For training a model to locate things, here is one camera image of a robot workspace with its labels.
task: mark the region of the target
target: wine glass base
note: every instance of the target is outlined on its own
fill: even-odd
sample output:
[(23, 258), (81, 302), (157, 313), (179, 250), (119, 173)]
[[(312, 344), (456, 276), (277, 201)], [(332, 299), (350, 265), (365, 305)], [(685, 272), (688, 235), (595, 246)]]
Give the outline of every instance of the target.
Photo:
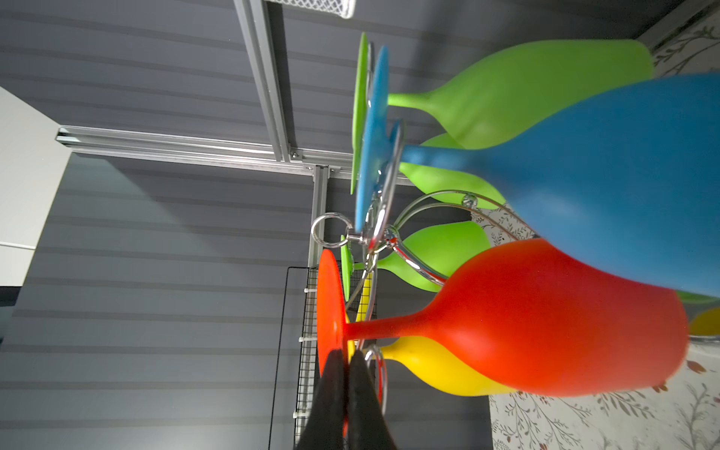
[(320, 374), (333, 350), (343, 351), (348, 361), (345, 337), (345, 299), (340, 271), (333, 252), (324, 250), (318, 269), (318, 365)]

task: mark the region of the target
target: metal hook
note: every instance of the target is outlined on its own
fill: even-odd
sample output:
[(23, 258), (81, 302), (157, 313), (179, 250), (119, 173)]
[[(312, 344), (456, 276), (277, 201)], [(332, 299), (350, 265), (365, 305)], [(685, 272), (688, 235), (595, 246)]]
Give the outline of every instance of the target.
[(372, 344), (367, 348), (365, 353), (365, 362), (367, 363), (368, 369), (370, 368), (370, 361), (375, 358), (377, 366), (377, 398), (380, 401), (380, 410), (385, 415), (385, 409), (387, 407), (387, 366), (385, 365), (385, 359), (382, 357), (382, 351), (377, 348), (377, 345)]

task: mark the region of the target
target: floral tablecloth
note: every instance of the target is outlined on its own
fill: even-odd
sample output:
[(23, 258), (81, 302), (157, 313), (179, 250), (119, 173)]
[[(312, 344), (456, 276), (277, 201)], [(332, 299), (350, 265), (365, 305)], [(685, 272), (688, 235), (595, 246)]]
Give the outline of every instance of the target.
[[(483, 210), (522, 239), (534, 234), (502, 210)], [(494, 245), (510, 238), (473, 215)], [(495, 450), (720, 450), (720, 347), (690, 346), (687, 360), (652, 389), (553, 398), (490, 397)]]

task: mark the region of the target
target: metal ring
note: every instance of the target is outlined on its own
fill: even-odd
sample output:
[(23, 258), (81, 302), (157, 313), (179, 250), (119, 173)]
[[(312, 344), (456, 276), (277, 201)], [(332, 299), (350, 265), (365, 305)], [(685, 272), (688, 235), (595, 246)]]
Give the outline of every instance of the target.
[(720, 345), (720, 336), (690, 335), (690, 342), (699, 345)]
[(375, 344), (368, 347), (367, 353), (365, 353), (365, 362), (368, 369), (370, 368), (370, 361), (373, 357), (375, 358), (375, 361), (377, 361), (375, 364), (377, 366), (378, 374), (377, 398), (380, 401), (380, 410), (382, 411), (382, 414), (385, 415), (385, 409), (387, 408), (387, 366), (385, 365), (385, 359), (382, 357), (382, 351), (380, 351)]
[[(340, 219), (343, 222), (345, 222), (345, 225), (347, 226), (347, 228), (346, 228), (346, 233), (345, 233), (346, 237), (343, 240), (341, 240), (340, 242), (332, 243), (332, 242), (327, 242), (327, 241), (321, 239), (320, 236), (318, 236), (318, 225), (326, 219)], [(320, 245), (322, 245), (325, 248), (339, 248), (348, 243), (347, 235), (349, 233), (347, 233), (347, 230), (350, 230), (352, 227), (353, 227), (353, 223), (350, 221), (350, 219), (348, 219), (344, 215), (340, 214), (339, 212), (326, 212), (323, 215), (319, 215), (317, 219), (313, 220), (312, 226), (310, 227), (310, 236), (312, 236), (312, 239), (315, 242), (319, 243)]]

